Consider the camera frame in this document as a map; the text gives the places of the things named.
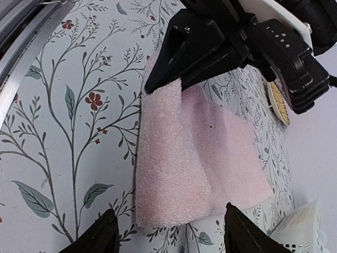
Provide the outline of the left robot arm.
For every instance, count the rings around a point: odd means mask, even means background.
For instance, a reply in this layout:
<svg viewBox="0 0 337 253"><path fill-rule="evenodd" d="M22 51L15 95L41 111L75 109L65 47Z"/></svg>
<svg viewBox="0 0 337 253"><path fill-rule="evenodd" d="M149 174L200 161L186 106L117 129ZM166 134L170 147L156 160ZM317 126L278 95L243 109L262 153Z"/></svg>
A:
<svg viewBox="0 0 337 253"><path fill-rule="evenodd" d="M184 1L145 82L181 90L251 65L275 82L296 114L336 86L316 60L336 44L336 1Z"/></svg>

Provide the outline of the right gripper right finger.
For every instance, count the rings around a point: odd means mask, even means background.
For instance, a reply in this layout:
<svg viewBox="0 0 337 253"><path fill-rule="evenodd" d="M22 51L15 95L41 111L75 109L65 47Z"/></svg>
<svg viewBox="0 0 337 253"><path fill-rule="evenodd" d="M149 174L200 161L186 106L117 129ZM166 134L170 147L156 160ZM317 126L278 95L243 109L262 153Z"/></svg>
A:
<svg viewBox="0 0 337 253"><path fill-rule="evenodd" d="M230 202L226 204L224 245L226 253L290 252L258 228Z"/></svg>

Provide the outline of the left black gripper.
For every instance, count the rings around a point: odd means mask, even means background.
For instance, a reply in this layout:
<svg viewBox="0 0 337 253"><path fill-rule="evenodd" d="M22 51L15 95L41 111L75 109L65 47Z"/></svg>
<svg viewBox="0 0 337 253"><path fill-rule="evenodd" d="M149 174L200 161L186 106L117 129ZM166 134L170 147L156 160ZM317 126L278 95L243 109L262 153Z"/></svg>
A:
<svg viewBox="0 0 337 253"><path fill-rule="evenodd" d="M223 1L184 1L184 7L197 15L197 37L202 48L193 50L196 57L181 75L182 91L238 67L251 65L264 78L278 81L279 90L290 108L302 114L314 106L317 98L329 89L329 74L311 55L312 50L293 31L271 19L257 21L238 1L232 1L238 18L231 18Z"/></svg>

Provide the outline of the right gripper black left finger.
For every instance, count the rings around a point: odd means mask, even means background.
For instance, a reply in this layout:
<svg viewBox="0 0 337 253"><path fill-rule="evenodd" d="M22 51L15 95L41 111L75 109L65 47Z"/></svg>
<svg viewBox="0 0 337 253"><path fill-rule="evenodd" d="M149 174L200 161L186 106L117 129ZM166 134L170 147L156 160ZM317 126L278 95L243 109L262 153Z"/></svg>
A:
<svg viewBox="0 0 337 253"><path fill-rule="evenodd" d="M60 253L120 252L118 219L113 209L107 209L74 243Z"/></svg>

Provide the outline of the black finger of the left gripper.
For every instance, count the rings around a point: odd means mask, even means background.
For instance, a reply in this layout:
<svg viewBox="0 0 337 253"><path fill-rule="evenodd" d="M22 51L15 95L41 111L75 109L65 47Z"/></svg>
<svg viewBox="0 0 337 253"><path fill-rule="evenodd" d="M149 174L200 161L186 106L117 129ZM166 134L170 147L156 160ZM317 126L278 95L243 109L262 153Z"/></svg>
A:
<svg viewBox="0 0 337 253"><path fill-rule="evenodd" d="M197 15L187 9L181 9L171 18L160 53L145 83L148 94L182 77L195 65L198 51L196 24Z"/></svg>

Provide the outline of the pink towel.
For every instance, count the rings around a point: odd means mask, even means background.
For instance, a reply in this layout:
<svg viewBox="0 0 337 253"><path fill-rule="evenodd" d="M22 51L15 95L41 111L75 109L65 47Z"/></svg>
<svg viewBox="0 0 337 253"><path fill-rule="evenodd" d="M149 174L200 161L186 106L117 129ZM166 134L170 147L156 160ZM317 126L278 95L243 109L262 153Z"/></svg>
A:
<svg viewBox="0 0 337 253"><path fill-rule="evenodd" d="M142 92L135 219L143 228L253 207L273 192L253 145L254 127L181 80Z"/></svg>

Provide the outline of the white plastic basket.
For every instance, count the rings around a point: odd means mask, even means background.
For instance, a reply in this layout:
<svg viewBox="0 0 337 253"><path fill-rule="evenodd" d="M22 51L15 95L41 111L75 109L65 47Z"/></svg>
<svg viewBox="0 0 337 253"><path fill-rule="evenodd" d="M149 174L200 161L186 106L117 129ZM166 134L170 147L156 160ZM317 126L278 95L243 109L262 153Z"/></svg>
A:
<svg viewBox="0 0 337 253"><path fill-rule="evenodd" d="M290 212L270 237L291 252L327 253L327 236L319 224L319 202L314 200Z"/></svg>

